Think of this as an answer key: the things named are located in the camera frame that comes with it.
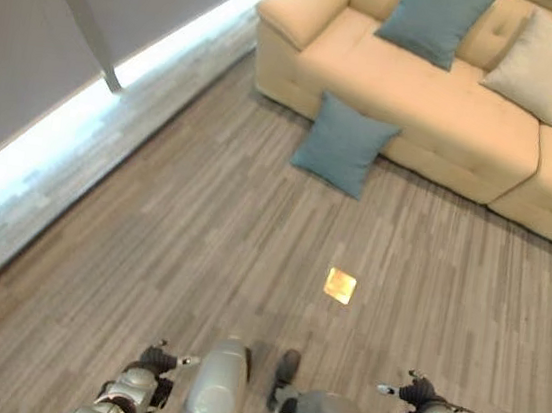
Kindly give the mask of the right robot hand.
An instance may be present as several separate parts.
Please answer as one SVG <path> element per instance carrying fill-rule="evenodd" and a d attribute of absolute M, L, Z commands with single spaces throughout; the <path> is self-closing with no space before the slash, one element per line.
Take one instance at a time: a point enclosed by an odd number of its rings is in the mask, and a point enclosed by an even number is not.
<path fill-rule="evenodd" d="M 411 383 L 406 386 L 396 387 L 388 384 L 378 384 L 376 390 L 381 395 L 396 396 L 415 408 L 423 408 L 426 404 L 433 402 L 444 404 L 447 402 L 444 397 L 436 392 L 433 383 L 421 371 L 410 369 L 408 376 L 411 378 Z"/>

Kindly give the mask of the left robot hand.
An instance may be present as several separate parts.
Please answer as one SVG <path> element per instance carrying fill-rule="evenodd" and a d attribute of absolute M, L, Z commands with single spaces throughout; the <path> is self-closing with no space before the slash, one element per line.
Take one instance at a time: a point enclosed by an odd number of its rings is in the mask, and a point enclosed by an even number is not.
<path fill-rule="evenodd" d="M 145 349 L 139 358 L 141 367 L 151 371 L 155 376 L 161 376 L 166 372 L 169 373 L 172 370 L 181 367 L 189 367 L 200 364 L 201 358 L 193 355 L 171 355 L 166 352 L 165 347 L 168 341 L 163 339 L 156 344 L 150 345 Z"/>

